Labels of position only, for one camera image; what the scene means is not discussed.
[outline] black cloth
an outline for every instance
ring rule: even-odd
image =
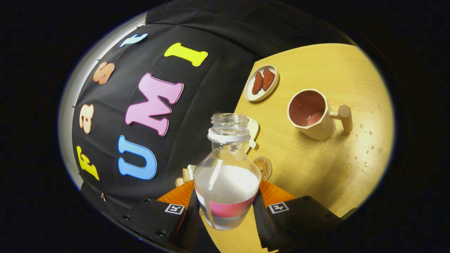
[[[213,33],[260,58],[306,45],[351,45],[328,22],[275,0],[176,0],[149,10],[146,22]]]
[[[256,60],[255,55],[228,40],[183,26],[145,25],[124,39],[143,33],[148,33],[144,40],[119,47],[121,40],[99,59],[79,94],[72,126],[73,152],[78,166],[76,147],[80,146],[100,178],[96,180],[79,167],[83,180],[110,197],[127,201],[161,197],[175,187],[182,168],[198,164],[207,156],[211,151],[207,139],[211,116],[234,111]],[[167,48],[177,42],[193,50],[206,51],[208,56],[199,67],[176,56],[165,57]],[[102,62],[114,63],[115,69],[109,80],[99,85],[93,81],[93,74]],[[172,112],[154,116],[169,120],[164,136],[138,123],[127,125],[124,120],[130,105],[147,101],[138,90],[138,83],[146,73],[166,82],[184,84],[177,103],[169,104],[162,99]],[[79,126],[84,104],[94,105],[89,134]],[[119,172],[119,157],[135,166],[145,166],[141,156],[119,152],[117,144],[121,135],[153,152],[157,160],[155,177],[142,180]]]

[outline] wooden table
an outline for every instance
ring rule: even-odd
[[[278,86],[259,102],[246,100],[242,93],[235,110],[260,126],[257,147],[248,156],[269,158],[273,165],[269,182],[296,197],[309,195],[342,217],[371,194],[391,156],[394,113],[380,74],[358,47],[345,44],[317,44],[275,54],[255,62],[252,73],[264,65],[278,70]],[[295,93],[307,88],[322,92],[332,111],[349,105],[353,131],[344,133],[336,121],[334,135],[316,141],[295,128],[287,118],[287,105]],[[202,219],[221,252],[267,252],[259,242],[253,208],[240,227],[229,231],[212,229]]]

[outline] pink label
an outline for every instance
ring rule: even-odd
[[[211,208],[211,213],[214,216],[222,218],[236,217],[244,214],[250,208],[255,196],[256,194],[250,199],[236,204],[219,204],[210,201],[209,207]]]

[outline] small dish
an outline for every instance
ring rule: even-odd
[[[259,72],[259,73],[261,73],[262,76],[264,76],[262,73],[263,73],[265,68],[268,68],[272,73],[275,74],[275,79],[272,82],[272,84],[270,85],[269,89],[267,89],[266,91],[261,89],[258,92],[258,94],[253,95],[252,94],[252,89],[253,89],[253,83],[255,82],[256,73]],[[245,96],[245,98],[247,100],[249,100],[249,101],[254,101],[254,102],[255,101],[259,101],[259,100],[263,100],[264,98],[266,98],[275,89],[275,87],[278,85],[278,80],[279,80],[278,71],[276,70],[276,68],[274,66],[272,66],[272,65],[262,66],[261,68],[257,69],[255,72],[253,72],[253,74],[247,80],[247,83],[246,83],[245,88],[244,88],[244,96]]]

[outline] screw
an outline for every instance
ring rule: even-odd
[[[164,238],[167,236],[167,234],[164,231],[159,231],[158,236]]]

